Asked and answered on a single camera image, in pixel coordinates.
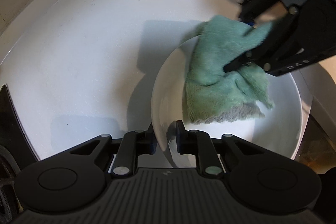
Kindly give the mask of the white ceramic bowl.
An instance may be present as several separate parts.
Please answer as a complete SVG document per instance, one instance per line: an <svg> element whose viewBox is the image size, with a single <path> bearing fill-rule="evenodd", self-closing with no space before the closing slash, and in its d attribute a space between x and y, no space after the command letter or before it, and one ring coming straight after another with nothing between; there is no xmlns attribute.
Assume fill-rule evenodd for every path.
<svg viewBox="0 0 336 224"><path fill-rule="evenodd" d="M294 159L302 140L302 103L298 87L292 75L280 77L268 75L268 93L275 106L267 109L257 105L263 118L251 118L235 122L192 124L183 105L184 85L189 63L197 38L192 38L176 48L165 60L155 79L151 97L151 120L163 154L174 168L195 166L195 157L179 155L175 122L182 120L187 130L207 132L212 138L231 134L264 147L270 151Z"/></svg>

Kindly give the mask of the green microfiber cloth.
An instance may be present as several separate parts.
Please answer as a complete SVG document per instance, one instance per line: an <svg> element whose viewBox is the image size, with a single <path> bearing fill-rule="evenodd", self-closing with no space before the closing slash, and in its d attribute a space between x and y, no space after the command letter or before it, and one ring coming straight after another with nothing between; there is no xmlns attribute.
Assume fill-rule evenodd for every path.
<svg viewBox="0 0 336 224"><path fill-rule="evenodd" d="M253 49L272 31L274 21L257 28L216 15L200 23L185 82L185 107L193 124L263 118L257 103L272 109L266 73L256 64L230 72L224 66Z"/></svg>

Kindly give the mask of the black gas stove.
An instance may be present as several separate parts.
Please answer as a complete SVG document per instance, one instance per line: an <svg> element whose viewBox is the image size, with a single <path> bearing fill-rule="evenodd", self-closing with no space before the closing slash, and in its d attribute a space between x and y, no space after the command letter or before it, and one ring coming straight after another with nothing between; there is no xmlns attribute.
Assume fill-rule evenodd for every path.
<svg viewBox="0 0 336 224"><path fill-rule="evenodd" d="M14 190L14 180L21 170L38 158L15 111L9 88L1 87L1 223L10 223L22 212Z"/></svg>

